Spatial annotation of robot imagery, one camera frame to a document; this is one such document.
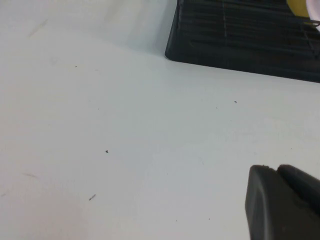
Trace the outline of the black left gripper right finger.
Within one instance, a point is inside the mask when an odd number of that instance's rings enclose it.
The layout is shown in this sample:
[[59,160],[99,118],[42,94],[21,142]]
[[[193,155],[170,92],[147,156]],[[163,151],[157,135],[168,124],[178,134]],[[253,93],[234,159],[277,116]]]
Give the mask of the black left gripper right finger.
[[277,169],[278,174],[287,182],[293,191],[313,209],[320,211],[320,180],[288,164]]

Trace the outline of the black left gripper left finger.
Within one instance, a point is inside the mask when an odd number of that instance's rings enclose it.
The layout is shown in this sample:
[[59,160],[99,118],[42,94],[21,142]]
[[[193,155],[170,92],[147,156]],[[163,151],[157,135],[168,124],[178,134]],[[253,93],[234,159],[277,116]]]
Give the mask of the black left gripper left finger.
[[250,167],[245,212],[252,240],[318,240],[320,211],[314,211],[274,170]]

